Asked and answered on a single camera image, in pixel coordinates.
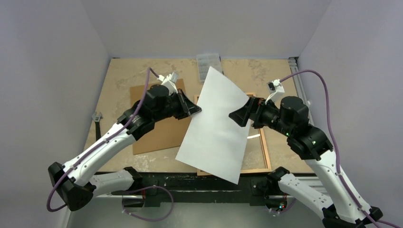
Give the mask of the brown frame backing board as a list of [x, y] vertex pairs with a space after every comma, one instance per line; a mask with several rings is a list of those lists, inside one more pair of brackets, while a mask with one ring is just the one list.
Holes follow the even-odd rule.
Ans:
[[[182, 79], [176, 81], [176, 87], [185, 93]], [[170, 117], [156, 121], [154, 129], [133, 144], [133, 154], [139, 155], [180, 146], [188, 130], [190, 120], [190, 117], [181, 120]]]

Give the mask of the landscape photo print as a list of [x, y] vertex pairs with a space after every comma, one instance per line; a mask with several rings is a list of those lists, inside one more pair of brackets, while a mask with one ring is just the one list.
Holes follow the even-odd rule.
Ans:
[[243, 107], [248, 96], [221, 72], [210, 67], [197, 105], [175, 159], [238, 184], [249, 127], [240, 127], [229, 114]]

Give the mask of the wooden picture frame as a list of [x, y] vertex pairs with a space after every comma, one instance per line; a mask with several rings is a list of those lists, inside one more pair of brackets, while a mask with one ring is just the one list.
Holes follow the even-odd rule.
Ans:
[[263, 129], [249, 129], [241, 174], [265, 173], [272, 170]]

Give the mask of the clear plastic organizer box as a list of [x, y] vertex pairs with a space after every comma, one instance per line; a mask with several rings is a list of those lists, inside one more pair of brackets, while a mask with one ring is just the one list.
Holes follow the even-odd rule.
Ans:
[[223, 73], [221, 65], [221, 57], [218, 53], [199, 54], [196, 56], [197, 67], [199, 72], [199, 81], [204, 82], [210, 67]]

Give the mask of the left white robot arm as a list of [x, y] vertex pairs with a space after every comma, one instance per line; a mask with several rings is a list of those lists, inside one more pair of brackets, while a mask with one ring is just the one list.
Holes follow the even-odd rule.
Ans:
[[134, 168], [126, 167], [101, 175], [96, 172], [122, 149], [152, 131], [157, 122], [171, 117], [181, 120], [201, 110], [181, 89], [171, 92], [163, 85], [146, 89], [141, 99], [126, 110], [93, 145], [64, 164], [54, 162], [49, 166], [53, 189], [47, 199], [48, 211], [57, 211], [50, 206], [54, 193], [71, 211], [83, 208], [99, 195], [116, 191], [137, 194], [142, 187], [142, 177]]

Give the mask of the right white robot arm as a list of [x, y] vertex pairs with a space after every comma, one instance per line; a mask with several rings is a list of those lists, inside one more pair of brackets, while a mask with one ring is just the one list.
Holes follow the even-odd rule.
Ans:
[[363, 228], [382, 218], [382, 211], [369, 205], [343, 174], [330, 140], [309, 123], [308, 107], [299, 97], [287, 96], [276, 107], [272, 101], [252, 96], [229, 117], [241, 127], [251, 120], [255, 129], [268, 127], [286, 136], [291, 150], [305, 161], [326, 189], [326, 193], [318, 192], [279, 167], [266, 176], [264, 196], [293, 196], [314, 211], [326, 228]]

